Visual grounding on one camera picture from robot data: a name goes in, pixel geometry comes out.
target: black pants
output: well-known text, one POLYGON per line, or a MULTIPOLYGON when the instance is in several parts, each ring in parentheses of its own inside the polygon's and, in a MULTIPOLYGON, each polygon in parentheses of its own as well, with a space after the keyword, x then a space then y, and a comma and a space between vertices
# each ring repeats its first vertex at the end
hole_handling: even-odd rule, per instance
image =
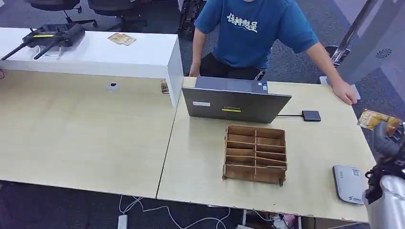
POLYGON ((212 53, 201 60, 200 75, 242 80, 254 80, 262 71, 255 67, 234 68, 218 61, 212 53))

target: man's arm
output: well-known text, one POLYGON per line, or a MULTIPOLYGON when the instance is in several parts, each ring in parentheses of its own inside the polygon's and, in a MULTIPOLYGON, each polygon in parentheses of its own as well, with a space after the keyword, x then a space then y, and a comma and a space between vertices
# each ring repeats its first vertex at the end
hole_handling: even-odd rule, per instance
POLYGON ((201 55, 205 35, 211 33, 221 21, 223 0, 209 0, 195 20, 194 40, 192 42, 192 65, 189 76, 200 75, 201 55))
POLYGON ((307 55, 311 60, 325 73, 329 83, 333 88, 333 92, 341 98, 345 103, 352 105, 357 103, 356 95, 352 87, 348 85, 339 75, 329 54, 321 43, 316 43, 306 50, 307 55))
POLYGON ((312 61, 325 73, 333 92, 345 103, 355 104, 354 90, 339 76, 325 48, 319 43, 308 20, 293 1, 286 9, 278 26, 277 38, 295 53, 306 51, 312 61))
POLYGON ((189 76, 197 77, 200 75, 201 55, 205 43, 205 34, 195 28, 194 39, 192 41, 192 64, 189 76))

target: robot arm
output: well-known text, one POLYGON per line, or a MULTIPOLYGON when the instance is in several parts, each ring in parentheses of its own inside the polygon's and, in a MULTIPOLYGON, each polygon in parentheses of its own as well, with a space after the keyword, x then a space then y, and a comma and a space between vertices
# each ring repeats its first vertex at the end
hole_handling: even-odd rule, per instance
POLYGON ((376 166, 366 173, 369 188, 363 194, 371 229, 405 229, 405 131, 392 135, 386 122, 374 129, 376 166))

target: yellow strip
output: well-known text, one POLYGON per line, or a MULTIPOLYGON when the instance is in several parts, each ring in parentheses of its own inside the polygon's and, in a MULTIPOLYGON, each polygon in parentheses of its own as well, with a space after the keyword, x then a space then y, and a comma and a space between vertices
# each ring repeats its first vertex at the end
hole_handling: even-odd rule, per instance
POLYGON ((53 35, 44 34, 44 35, 34 35, 33 37, 35 37, 35 38, 37 38, 37 37, 53 37, 53 35))
POLYGON ((231 110, 231 109, 222 109, 223 111, 230 111, 230 112, 242 112, 241 110, 231 110))

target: blue t-shirt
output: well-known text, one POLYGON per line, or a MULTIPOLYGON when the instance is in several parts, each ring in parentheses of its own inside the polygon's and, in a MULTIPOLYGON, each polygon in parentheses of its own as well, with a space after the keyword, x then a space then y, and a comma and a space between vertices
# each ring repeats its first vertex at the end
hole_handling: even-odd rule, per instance
POLYGON ((295 53, 318 43, 307 19, 294 0, 208 0, 195 21, 202 33, 220 24, 213 55, 235 68, 267 68, 276 39, 295 53))

